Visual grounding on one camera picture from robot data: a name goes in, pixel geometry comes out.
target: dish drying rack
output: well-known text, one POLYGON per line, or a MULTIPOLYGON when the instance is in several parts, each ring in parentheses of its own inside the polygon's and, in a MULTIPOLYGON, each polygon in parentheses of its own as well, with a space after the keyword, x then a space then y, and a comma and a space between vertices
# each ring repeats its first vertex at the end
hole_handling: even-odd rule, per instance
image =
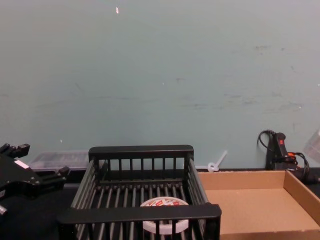
POLYGON ((71 208, 57 220, 60 240, 219 240, 221 214, 208 202, 192 146, 106 146, 89 150, 71 208), (162 196, 189 205, 140 207, 162 196), (185 219, 188 228, 176 233, 185 219), (143 221, 155 222, 156 233, 143 221), (172 234, 160 235, 160 224, 172 224, 172 234))

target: white label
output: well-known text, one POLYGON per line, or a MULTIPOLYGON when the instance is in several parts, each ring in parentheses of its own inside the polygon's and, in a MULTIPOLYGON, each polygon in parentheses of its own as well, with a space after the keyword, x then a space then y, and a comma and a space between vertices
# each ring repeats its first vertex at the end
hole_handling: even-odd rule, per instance
POLYGON ((20 161, 20 160, 17 160, 17 161, 14 161, 16 164, 18 164, 20 167, 23 167, 24 169, 28 169, 29 166, 27 164, 25 164, 24 162, 20 161))
POLYGON ((0 191, 0 198, 2 198, 5 195, 5 193, 6 193, 6 190, 0 191))

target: black countertop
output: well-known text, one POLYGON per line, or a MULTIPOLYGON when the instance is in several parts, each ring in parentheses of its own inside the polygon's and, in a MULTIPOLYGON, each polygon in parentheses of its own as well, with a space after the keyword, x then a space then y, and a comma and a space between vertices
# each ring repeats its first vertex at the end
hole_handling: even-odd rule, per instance
MULTIPOLYGON (((310 171, 320 176, 320 168, 310 171)), ((308 188, 320 198, 320 184, 308 188)), ((56 217, 70 207, 76 192, 66 187, 34 200, 14 196, 1 201, 9 212, 0 219, 0 240, 58 240, 56 217)))

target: white round container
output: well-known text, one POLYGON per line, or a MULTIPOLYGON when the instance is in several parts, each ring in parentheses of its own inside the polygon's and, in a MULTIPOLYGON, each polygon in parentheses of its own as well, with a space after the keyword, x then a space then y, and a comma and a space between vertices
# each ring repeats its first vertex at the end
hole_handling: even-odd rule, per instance
MULTIPOLYGON (((141 207, 158 207, 158 206, 178 206, 178 205, 188 205, 187 202, 171 196, 160 196, 151 198, 144 203, 142 203, 141 207)), ((189 221, 181 220, 175 224, 175 233, 181 233, 182 231, 188 228, 189 221)), ((152 221, 144 221, 143 229, 155 234, 156 233, 156 224, 152 221)), ((160 224, 159 225, 159 233, 161 235, 171 235, 172 234, 172 224, 160 224)))

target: cardboard box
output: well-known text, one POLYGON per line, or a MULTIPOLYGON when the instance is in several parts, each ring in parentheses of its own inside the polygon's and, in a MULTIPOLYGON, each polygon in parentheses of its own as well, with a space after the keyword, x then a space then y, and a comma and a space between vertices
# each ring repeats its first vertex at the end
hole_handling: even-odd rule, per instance
POLYGON ((221 240, 320 240, 320 199, 288 171, 200 172, 221 240))

